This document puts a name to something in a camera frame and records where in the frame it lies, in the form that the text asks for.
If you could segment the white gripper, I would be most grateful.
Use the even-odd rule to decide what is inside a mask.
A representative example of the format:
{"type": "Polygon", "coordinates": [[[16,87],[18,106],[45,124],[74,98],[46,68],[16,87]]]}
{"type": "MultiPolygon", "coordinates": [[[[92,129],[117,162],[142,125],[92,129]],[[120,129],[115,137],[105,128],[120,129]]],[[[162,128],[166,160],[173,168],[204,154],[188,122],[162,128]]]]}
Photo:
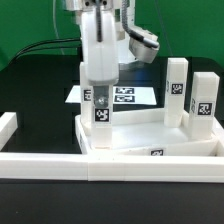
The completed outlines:
{"type": "Polygon", "coordinates": [[[115,19],[111,11],[103,11],[103,41],[97,41],[96,12],[86,11],[81,15],[83,60],[88,83],[93,87],[93,102],[96,108],[112,106],[112,86],[119,78],[118,48],[115,19]]]}

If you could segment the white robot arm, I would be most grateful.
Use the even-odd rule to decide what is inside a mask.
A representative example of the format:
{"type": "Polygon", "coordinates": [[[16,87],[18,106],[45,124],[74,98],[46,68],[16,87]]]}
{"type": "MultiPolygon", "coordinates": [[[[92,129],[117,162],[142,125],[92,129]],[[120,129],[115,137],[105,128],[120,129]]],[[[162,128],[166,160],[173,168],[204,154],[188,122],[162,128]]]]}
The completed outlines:
{"type": "Polygon", "coordinates": [[[65,0],[66,9],[72,11],[79,25],[83,59],[80,79],[84,83],[74,85],[66,103],[91,101],[92,91],[102,99],[102,106],[109,100],[109,87],[119,79],[118,39],[122,39],[115,10],[121,7],[119,0],[65,0]]]}

